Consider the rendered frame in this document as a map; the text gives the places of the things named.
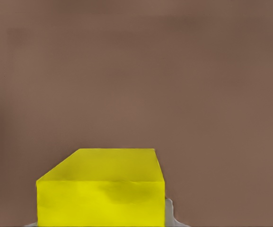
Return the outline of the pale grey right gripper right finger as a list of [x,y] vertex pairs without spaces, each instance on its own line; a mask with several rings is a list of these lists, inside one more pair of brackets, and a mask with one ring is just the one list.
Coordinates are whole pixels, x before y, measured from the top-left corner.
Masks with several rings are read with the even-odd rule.
[[165,198],[165,227],[185,227],[185,224],[175,219],[173,202],[168,198]]

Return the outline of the yellow square block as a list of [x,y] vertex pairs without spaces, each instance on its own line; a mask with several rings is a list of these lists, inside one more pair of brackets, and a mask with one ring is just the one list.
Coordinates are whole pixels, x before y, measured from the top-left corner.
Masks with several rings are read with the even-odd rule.
[[164,227],[152,148],[81,148],[36,181],[39,227]]

